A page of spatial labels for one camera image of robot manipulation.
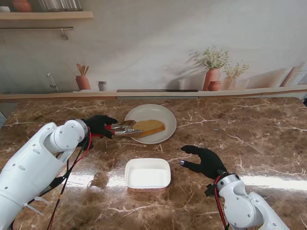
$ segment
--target white robotic arm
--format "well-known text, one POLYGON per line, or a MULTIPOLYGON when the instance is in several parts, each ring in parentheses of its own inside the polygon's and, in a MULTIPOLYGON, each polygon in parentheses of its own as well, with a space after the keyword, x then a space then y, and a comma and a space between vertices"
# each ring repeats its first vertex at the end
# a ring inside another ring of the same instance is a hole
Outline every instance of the white robotic arm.
POLYGON ((34 209, 28 202, 50 185, 87 132, 79 119, 59 127, 46 124, 6 163, 0 174, 0 230, 7 229, 23 207, 34 209), (62 153, 59 159, 56 153, 62 153))
POLYGON ((225 199, 224 213, 234 230, 262 225, 259 230, 289 230, 270 205, 257 193, 247 194, 245 184, 235 174, 217 184, 219 195, 225 199))

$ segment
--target metal tongs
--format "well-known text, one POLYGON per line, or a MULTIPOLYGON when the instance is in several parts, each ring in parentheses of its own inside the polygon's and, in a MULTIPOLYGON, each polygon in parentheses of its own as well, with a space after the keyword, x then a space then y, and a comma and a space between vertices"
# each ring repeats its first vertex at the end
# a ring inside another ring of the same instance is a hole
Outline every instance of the metal tongs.
MULTIPOLYGON (((110 130, 114 136, 135 137, 139 135, 142 130, 133 129, 136 121, 128 120, 117 124, 105 126, 106 130, 110 130)), ((93 134, 93 137, 103 137, 102 134, 93 134)))

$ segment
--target robotic arm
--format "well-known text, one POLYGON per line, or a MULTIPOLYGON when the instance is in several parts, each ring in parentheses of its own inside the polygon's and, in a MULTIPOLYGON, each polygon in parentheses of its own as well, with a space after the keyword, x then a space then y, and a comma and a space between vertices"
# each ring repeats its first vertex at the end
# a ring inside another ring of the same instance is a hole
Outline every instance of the robotic arm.
POLYGON ((67 121, 62 126, 44 125, 6 163, 0 174, 0 230, 6 230, 24 208, 40 213, 28 203, 56 178, 90 127, 94 134, 112 137, 105 125, 117 123, 108 116, 96 115, 86 121, 67 121))
POLYGON ((180 161, 183 167, 203 173, 212 179, 222 176, 217 181, 216 188, 219 195, 225 199, 224 213, 234 230, 245 230, 260 225, 259 230, 289 230, 260 195, 254 192, 246 193, 244 182, 236 174, 229 174, 214 152, 196 146, 184 146, 181 150, 197 154, 201 159, 200 164, 180 161))
POLYGON ((262 225, 259 230, 289 230, 270 205, 257 193, 245 191, 245 184, 235 174, 229 174, 217 184, 225 199, 224 213, 234 230, 262 225))

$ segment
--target wooden utensil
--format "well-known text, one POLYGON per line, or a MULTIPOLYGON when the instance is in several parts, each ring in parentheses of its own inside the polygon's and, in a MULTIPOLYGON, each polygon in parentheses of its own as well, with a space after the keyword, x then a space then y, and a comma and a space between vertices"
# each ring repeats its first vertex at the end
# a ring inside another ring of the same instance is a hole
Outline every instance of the wooden utensil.
POLYGON ((78 68, 79 72, 80 72, 81 75, 82 75, 82 68, 81 68, 81 65, 80 65, 80 64, 77 64, 77 68, 78 68))
POLYGON ((88 66, 88 67, 86 67, 86 70, 85 70, 84 75, 86 75, 86 73, 87 73, 87 71, 88 71, 88 68, 89 68, 89 66, 88 66))
POLYGON ((84 75, 84 72, 85 72, 85 66, 82 66, 82 68, 81 68, 81 75, 83 76, 84 75))

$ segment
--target wooden shelf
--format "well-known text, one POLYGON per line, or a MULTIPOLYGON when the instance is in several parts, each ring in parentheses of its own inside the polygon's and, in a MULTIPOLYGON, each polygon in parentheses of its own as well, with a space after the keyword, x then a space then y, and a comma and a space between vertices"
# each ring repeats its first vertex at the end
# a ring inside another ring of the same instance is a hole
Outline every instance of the wooden shelf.
POLYGON ((58 20, 58 19, 90 19, 93 12, 46 12, 46 13, 0 13, 0 20, 58 20))
POLYGON ((46 94, 0 94, 0 102, 19 102, 49 99, 116 99, 117 97, 247 97, 284 93, 307 92, 307 85, 246 90, 219 90, 199 92, 58 92, 46 94))

